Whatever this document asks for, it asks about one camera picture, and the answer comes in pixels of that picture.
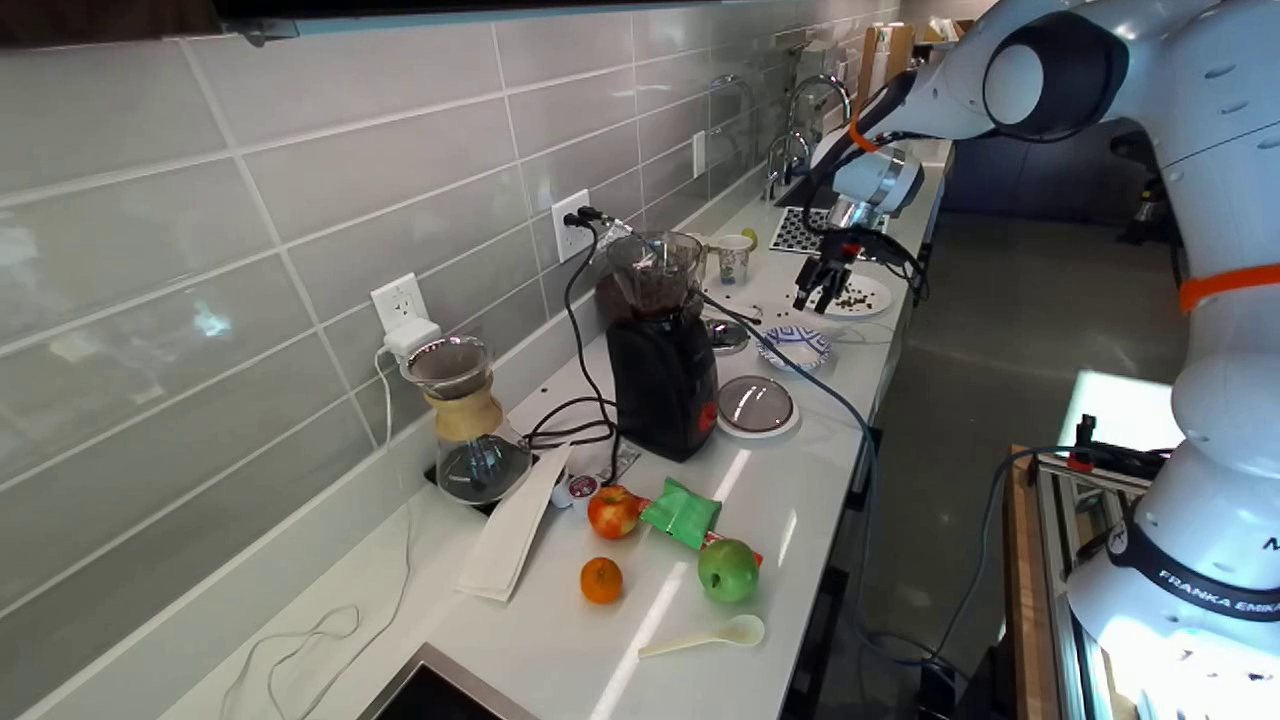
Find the green apple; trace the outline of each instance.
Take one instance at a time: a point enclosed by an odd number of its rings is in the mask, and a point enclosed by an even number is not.
[[[756,596],[756,553],[718,537],[697,553],[697,576],[714,604],[749,604]]]

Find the small bowl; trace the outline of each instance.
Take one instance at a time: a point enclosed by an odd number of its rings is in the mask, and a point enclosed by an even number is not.
[[[831,346],[829,335],[811,334],[811,327],[796,327],[796,324],[778,324],[764,334],[769,346],[776,346],[793,366],[800,366],[805,372],[820,372],[831,366]],[[778,372],[796,372],[793,366],[784,366],[776,351],[760,348],[764,366],[778,370]]]

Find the subway tile wall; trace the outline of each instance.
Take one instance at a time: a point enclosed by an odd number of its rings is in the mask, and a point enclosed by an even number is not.
[[[671,230],[776,145],[784,34],[897,0],[482,16],[0,56],[0,718],[385,438],[369,290],[506,351],[564,191]],[[711,169],[693,179],[693,133]],[[393,376],[403,427],[424,412]]]

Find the black coffee maker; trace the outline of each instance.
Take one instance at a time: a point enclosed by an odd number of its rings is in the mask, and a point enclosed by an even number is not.
[[[632,232],[605,249],[597,306],[614,383],[614,424],[669,459],[714,434],[714,351],[698,319],[698,246]]]

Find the white countertop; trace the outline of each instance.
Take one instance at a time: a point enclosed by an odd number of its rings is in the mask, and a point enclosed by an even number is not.
[[[907,249],[919,249],[932,232],[943,165],[946,148],[928,162],[919,202],[893,225],[893,236]],[[749,206],[722,232],[745,225],[764,232],[776,218],[769,206]],[[735,307],[769,307],[764,324],[822,327],[837,342],[837,366],[822,382],[870,418],[893,372],[893,342],[907,314],[904,281],[882,270],[860,270],[881,278],[897,291],[897,306],[867,319],[811,319],[784,306],[796,270],[800,257],[756,253],[752,284],[711,291]],[[605,342],[589,346],[589,366],[598,388],[612,388]],[[769,372],[756,346],[738,357],[718,357],[718,382],[745,372]],[[714,537],[735,537],[764,553],[760,596],[749,604],[749,612],[769,622],[764,650],[706,650],[640,664],[635,650],[648,640],[686,638],[733,612],[705,602],[693,553],[648,530],[620,545],[597,542],[578,508],[546,511],[510,604],[473,602],[456,591],[456,576],[482,518],[444,499],[434,487],[421,487],[272,617],[255,631],[260,646],[242,640],[166,718],[274,718],[272,698],[283,718],[301,718],[321,691],[322,701],[312,718],[358,718],[421,650],[428,650],[428,664],[440,678],[502,718],[776,718],[860,453],[860,427],[839,403],[796,376],[784,383],[800,403],[796,434],[764,443],[714,434],[683,465],[642,453],[624,474],[624,484],[640,495],[655,495],[664,476],[674,476],[693,493],[722,499]],[[575,366],[564,366],[526,402],[506,407],[506,420],[510,427],[533,427],[556,402],[578,392]],[[578,448],[571,469],[605,469],[605,448]],[[575,573],[589,558],[620,561],[628,573],[620,604],[590,608],[578,602]]]

